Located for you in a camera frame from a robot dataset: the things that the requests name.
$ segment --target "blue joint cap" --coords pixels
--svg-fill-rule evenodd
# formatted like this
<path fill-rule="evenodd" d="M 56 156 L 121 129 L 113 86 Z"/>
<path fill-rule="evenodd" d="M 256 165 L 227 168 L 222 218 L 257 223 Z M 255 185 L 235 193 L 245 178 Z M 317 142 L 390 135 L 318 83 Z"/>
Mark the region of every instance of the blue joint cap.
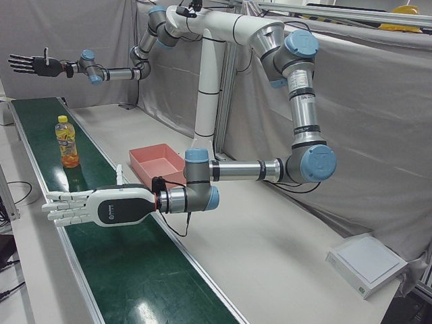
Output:
<path fill-rule="evenodd" d="M 165 8 L 162 5 L 156 5 L 154 7 L 152 7 L 149 11 L 148 11 L 148 15 L 151 14 L 152 12 L 156 12 L 156 11 L 167 11 L 167 8 Z"/>
<path fill-rule="evenodd" d="M 288 84 L 288 80 L 283 78 L 279 80 L 270 81 L 270 85 L 273 89 L 279 89 Z"/>
<path fill-rule="evenodd" d="M 211 211 L 219 206 L 219 191 L 216 187 L 211 186 L 211 195 L 205 211 Z"/>
<path fill-rule="evenodd" d="M 173 49 L 171 46 L 163 44 L 159 39 L 156 40 L 156 43 L 164 49 Z"/>
<path fill-rule="evenodd" d="M 299 57 L 314 57 L 318 52 L 318 40 L 308 30 L 295 30 L 285 38 L 285 47 Z"/>
<path fill-rule="evenodd" d="M 209 152 L 205 148 L 189 148 L 184 153 L 184 160 L 188 163 L 209 162 Z"/>
<path fill-rule="evenodd" d="M 327 145 L 314 145 L 302 157 L 300 171 L 308 182 L 321 182 L 336 170 L 336 155 Z"/>
<path fill-rule="evenodd" d="M 98 84 L 101 84 L 103 82 L 103 80 L 100 76 L 96 76 L 94 74 L 91 76 L 88 76 L 88 79 L 90 80 L 91 84 L 93 84 L 94 86 L 97 86 Z"/>
<path fill-rule="evenodd" d="M 81 52 L 81 57 L 86 61 L 93 61 L 95 59 L 95 54 L 90 49 L 85 49 Z"/>

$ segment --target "logo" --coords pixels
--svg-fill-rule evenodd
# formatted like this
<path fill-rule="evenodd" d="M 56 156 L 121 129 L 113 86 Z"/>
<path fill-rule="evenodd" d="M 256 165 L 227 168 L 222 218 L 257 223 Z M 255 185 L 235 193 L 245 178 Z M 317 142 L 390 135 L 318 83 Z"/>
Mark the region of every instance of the logo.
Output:
<path fill-rule="evenodd" d="M 114 220 L 114 205 L 108 205 L 108 219 Z"/>

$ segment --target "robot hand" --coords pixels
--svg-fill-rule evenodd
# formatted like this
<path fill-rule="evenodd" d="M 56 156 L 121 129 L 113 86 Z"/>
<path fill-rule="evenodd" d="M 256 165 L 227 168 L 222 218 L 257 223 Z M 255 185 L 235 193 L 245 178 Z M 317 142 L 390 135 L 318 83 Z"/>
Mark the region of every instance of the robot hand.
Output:
<path fill-rule="evenodd" d="M 68 64 L 62 64 L 58 60 L 48 57 L 48 47 L 44 49 L 44 56 L 21 56 L 10 55 L 7 60 L 11 68 L 17 73 L 37 74 L 38 76 L 58 76 L 62 72 L 66 72 L 68 78 L 71 78 L 73 71 L 68 69 Z"/>
<path fill-rule="evenodd" d="M 156 211 L 155 195 L 142 184 L 121 184 L 81 192 L 48 192 L 56 200 L 42 206 L 57 227 L 95 222 L 99 226 L 134 225 Z"/>

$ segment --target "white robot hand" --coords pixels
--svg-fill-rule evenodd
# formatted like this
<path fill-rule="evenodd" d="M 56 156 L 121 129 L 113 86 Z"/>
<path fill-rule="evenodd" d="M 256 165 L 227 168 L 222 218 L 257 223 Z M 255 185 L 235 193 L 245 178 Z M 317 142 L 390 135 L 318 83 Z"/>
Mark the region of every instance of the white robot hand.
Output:
<path fill-rule="evenodd" d="M 42 206 L 57 227 L 95 222 L 99 226 L 134 225 L 156 211 L 155 195 L 142 184 L 121 184 L 82 192 L 48 192 L 55 200 Z"/>

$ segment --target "yellow bottle cap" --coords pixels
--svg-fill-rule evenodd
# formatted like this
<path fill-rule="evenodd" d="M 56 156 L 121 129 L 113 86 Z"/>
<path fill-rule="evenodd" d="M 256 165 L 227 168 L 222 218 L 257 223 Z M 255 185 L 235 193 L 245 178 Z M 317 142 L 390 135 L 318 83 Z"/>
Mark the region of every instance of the yellow bottle cap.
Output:
<path fill-rule="evenodd" d="M 59 116 L 59 123 L 67 123 L 68 122 L 68 117 L 67 116 Z"/>

